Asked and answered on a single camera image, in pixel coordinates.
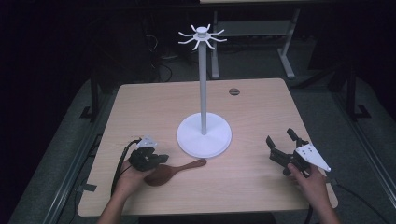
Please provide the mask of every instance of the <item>wooden table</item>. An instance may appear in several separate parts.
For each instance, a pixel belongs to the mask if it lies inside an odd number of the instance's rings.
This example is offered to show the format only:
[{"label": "wooden table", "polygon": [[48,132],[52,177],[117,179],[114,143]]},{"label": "wooden table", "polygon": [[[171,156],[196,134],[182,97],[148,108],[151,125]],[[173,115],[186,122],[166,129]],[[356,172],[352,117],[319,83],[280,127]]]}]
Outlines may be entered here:
[{"label": "wooden table", "polygon": [[[240,94],[232,96],[231,88]],[[150,134],[159,144],[155,153],[169,155],[168,165],[194,161],[179,147],[177,127],[184,118],[199,112],[199,106],[199,82],[121,86],[88,179],[88,184],[97,188],[84,191],[79,215],[100,216],[110,198],[120,155],[136,136]],[[278,149],[291,153],[295,145],[286,133],[288,128],[309,140],[282,79],[208,81],[207,111],[230,124],[233,139],[228,149],[208,159],[206,166],[178,173],[163,186],[144,184],[125,204],[124,215],[307,208],[302,193],[282,175],[283,168],[269,159],[270,149],[265,144],[270,135]],[[330,185],[328,190],[335,207],[338,202]]]}]

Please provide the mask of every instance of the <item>stand base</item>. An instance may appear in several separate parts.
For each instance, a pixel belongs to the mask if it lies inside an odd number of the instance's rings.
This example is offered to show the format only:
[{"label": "stand base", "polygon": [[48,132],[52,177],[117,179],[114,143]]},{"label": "stand base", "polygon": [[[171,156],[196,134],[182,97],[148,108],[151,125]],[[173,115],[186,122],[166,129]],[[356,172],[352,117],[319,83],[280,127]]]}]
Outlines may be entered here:
[{"label": "stand base", "polygon": [[218,156],[231,143],[230,125],[218,115],[206,113],[206,135],[202,135],[201,130],[201,113],[190,115],[177,129],[178,144],[193,157]]}]

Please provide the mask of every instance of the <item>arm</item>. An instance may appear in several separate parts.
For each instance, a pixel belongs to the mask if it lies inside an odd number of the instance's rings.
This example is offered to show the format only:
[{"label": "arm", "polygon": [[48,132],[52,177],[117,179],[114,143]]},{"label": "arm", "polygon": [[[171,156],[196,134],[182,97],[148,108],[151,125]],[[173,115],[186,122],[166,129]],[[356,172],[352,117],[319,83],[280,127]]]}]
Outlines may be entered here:
[{"label": "arm", "polygon": [[311,164],[308,178],[305,178],[293,164],[289,163],[288,168],[301,186],[303,195],[318,213],[320,224],[341,223],[330,203],[326,188],[326,177],[319,171],[318,167]]},{"label": "arm", "polygon": [[123,206],[131,194],[133,194],[143,182],[143,179],[152,171],[140,172],[128,161],[122,164],[121,170],[124,171],[119,181],[117,182],[116,189],[108,201],[105,210],[99,217],[98,224],[105,223],[119,223]]}]

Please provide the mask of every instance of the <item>black wire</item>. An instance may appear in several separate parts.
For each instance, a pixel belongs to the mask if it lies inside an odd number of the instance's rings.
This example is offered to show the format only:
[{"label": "black wire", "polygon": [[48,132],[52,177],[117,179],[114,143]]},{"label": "black wire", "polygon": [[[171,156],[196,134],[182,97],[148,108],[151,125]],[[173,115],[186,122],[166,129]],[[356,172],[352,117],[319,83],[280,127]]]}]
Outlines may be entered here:
[{"label": "black wire", "polygon": [[139,139],[139,140],[134,140],[134,141],[130,142],[130,143],[128,144],[128,146],[123,150],[122,155],[121,155],[120,160],[119,160],[119,164],[117,165],[116,173],[114,174],[113,183],[112,183],[112,185],[111,185],[111,195],[113,195],[114,189],[116,188],[117,181],[119,181],[120,175],[121,175],[123,172],[125,172],[125,170],[124,170],[124,171],[122,171],[122,173],[121,173],[121,172],[120,172],[120,169],[121,169],[122,164],[123,164],[123,162],[124,162],[124,160],[125,160],[126,154],[128,153],[129,147],[130,147],[133,143],[139,143],[140,140],[141,140],[141,139]]},{"label": "black wire", "polygon": [[132,165],[128,166],[125,170],[123,170],[123,171],[120,173],[120,176],[121,176],[125,171],[127,171],[129,168],[131,168],[131,167],[132,167]]},{"label": "black wire", "polygon": [[348,193],[352,194],[353,196],[357,197],[359,200],[361,200],[364,204],[366,204],[369,208],[371,208],[385,223],[390,224],[374,207],[372,207],[367,201],[365,201],[360,195],[358,195],[357,193],[353,192],[350,189],[347,189],[346,187],[340,185],[340,184],[336,184],[338,187],[340,187],[341,189],[344,189],[345,191],[347,191]]},{"label": "black wire", "polygon": [[312,208],[311,204],[309,204],[308,214],[306,214],[304,224],[309,224],[309,222],[311,221],[313,211],[314,211],[314,209]]},{"label": "black wire", "polygon": [[163,80],[163,78],[162,78],[162,76],[161,76],[161,73],[159,74],[159,79],[160,79],[160,82],[168,82],[168,81],[170,81],[171,80],[171,78],[172,78],[172,75],[173,75],[173,72],[172,72],[172,69],[170,68],[170,67],[168,67],[168,66],[166,66],[165,64],[159,64],[159,66],[162,66],[162,67],[164,67],[164,68],[166,68],[166,69],[168,69],[169,70],[169,77],[166,79],[166,80]]}]

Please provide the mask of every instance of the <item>white mug tree stand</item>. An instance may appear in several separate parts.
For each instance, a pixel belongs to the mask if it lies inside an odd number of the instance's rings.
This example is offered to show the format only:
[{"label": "white mug tree stand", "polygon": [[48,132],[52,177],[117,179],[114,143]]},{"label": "white mug tree stand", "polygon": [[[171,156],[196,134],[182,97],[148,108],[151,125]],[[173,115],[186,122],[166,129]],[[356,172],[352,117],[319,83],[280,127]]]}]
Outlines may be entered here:
[{"label": "white mug tree stand", "polygon": [[197,41],[194,49],[198,49],[199,55],[199,79],[200,79],[200,97],[201,113],[196,113],[185,118],[177,129],[177,141],[180,147],[189,155],[196,158],[212,158],[225,151],[231,143],[232,132],[228,122],[219,115],[206,113],[206,45],[211,49],[209,39],[223,42],[226,39],[219,40],[212,35],[219,35],[224,30],[210,34],[208,32],[210,24],[207,27],[198,27],[193,35],[180,35],[191,37],[186,42],[179,44],[188,44],[191,41]]}]

